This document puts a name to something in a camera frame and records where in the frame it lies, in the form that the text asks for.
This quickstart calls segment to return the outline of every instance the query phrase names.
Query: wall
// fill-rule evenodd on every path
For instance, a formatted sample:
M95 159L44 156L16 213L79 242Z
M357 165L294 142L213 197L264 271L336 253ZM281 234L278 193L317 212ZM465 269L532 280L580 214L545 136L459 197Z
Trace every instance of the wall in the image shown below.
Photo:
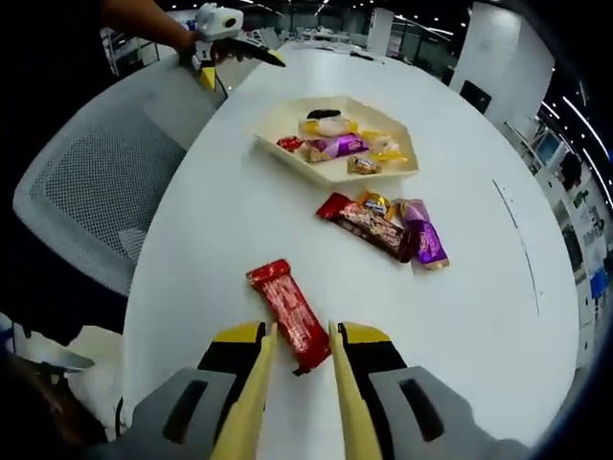
M533 118L545 97L555 60L520 15L475 3L451 89L470 80L491 96L486 117L497 127Z

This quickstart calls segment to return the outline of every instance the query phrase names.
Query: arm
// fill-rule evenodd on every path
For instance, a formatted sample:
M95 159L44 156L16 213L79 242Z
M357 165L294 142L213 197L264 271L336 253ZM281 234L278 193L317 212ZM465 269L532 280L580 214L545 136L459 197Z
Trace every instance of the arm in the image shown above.
M116 31L171 46L179 53L190 50L197 37L153 0L102 0L102 23Z

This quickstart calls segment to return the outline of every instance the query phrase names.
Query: red package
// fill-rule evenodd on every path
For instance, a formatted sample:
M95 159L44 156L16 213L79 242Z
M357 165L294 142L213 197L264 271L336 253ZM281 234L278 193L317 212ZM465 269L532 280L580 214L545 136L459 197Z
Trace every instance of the red package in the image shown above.
M281 334L294 350L301 376L321 364L329 355L328 333L308 306L291 277L287 261L279 259L247 273L252 288L262 294L275 313Z
M413 257L415 251L410 245L409 231L393 225L383 216L378 216L344 195L333 193L316 214L387 252L402 264Z

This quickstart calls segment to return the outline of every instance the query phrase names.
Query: beige tray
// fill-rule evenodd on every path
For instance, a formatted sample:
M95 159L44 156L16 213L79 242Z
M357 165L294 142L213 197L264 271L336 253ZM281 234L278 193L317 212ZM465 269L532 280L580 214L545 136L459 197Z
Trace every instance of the beige tray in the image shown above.
M360 130L368 129L391 134L397 140L400 150L408 161L382 163L381 173L379 174L349 174L347 173L347 156L322 163L309 164L300 153L290 153L277 146L277 141L282 137L299 135L298 123L307 117L308 112L317 108L340 110L346 118L356 120L359 123ZM413 151L411 136L407 128L378 110L351 98L334 97L288 101L264 118L264 122L256 131L256 135L260 144L267 151L274 153L299 173L324 186L373 178L408 176L419 170L418 159ZM356 156L364 157L367 154L368 152L364 152Z

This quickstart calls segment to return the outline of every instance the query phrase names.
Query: purple candy wrapper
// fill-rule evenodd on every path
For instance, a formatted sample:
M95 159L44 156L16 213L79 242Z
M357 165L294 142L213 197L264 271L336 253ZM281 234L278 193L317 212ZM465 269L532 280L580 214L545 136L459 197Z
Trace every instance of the purple candy wrapper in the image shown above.
M438 270L449 265L441 239L420 199L397 199L394 201L398 216L405 230L411 232L412 245L418 260L429 270Z
M333 160L368 150L368 144L357 134L345 134L332 139L309 139L307 161L318 162Z

